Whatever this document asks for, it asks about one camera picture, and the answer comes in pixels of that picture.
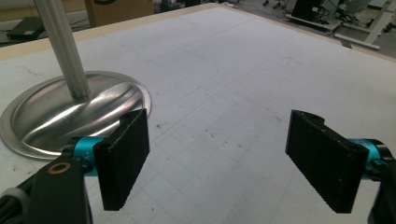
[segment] white table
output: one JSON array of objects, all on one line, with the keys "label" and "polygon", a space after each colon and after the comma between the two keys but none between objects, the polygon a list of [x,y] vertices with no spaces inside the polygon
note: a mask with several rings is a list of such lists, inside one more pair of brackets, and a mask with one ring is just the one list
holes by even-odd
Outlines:
[{"label": "white table", "polygon": [[[151,152],[119,212],[95,223],[367,223],[377,183],[362,181],[337,215],[285,154],[290,111],[318,114],[345,137],[396,155],[396,63],[218,5],[76,33],[85,70],[135,77],[149,90]],[[0,49],[0,111],[61,74],[48,40]],[[0,191],[45,162],[0,142]]]}]

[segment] metal base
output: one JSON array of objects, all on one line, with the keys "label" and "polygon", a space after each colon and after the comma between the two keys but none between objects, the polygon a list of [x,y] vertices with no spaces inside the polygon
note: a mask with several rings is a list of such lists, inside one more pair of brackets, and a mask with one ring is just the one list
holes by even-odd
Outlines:
[{"label": "metal base", "polygon": [[122,114],[143,107],[149,114],[149,92],[134,78],[111,72],[87,72],[86,78],[86,98],[73,98],[64,77],[17,97],[0,118],[3,142],[24,156],[52,160],[74,136],[107,136]]}]

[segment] floor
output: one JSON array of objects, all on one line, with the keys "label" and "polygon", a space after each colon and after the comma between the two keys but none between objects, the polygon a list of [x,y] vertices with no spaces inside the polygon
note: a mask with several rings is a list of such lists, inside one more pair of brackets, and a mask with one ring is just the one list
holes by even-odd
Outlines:
[{"label": "floor", "polygon": [[[237,8],[270,20],[282,22],[287,25],[291,25],[300,28],[302,30],[315,33],[317,35],[323,35],[333,39],[336,39],[333,36],[334,34],[347,35],[360,40],[363,40],[367,36],[367,34],[363,32],[352,30],[350,28],[346,28],[343,26],[338,26],[333,31],[333,34],[326,34],[326,32],[319,30],[318,27],[310,27],[307,23],[302,23],[298,21],[287,21],[286,14],[290,13],[293,10],[295,0],[289,0],[286,4],[285,9],[281,9],[281,8],[273,9],[273,6],[276,4],[276,1],[274,0],[270,0],[266,7],[262,5],[263,2],[264,0],[241,0],[235,3],[230,2],[230,4],[233,5],[233,8]],[[379,12],[378,9],[368,7],[364,9],[362,12],[358,13],[356,17],[359,19],[359,22],[362,25],[368,22],[370,19],[375,18],[378,12]],[[396,40],[396,29],[391,29],[388,33],[382,34],[375,40],[374,44],[379,45],[381,47],[380,50],[374,50],[369,48],[366,49],[387,55],[392,58],[396,58],[395,40]]]}]

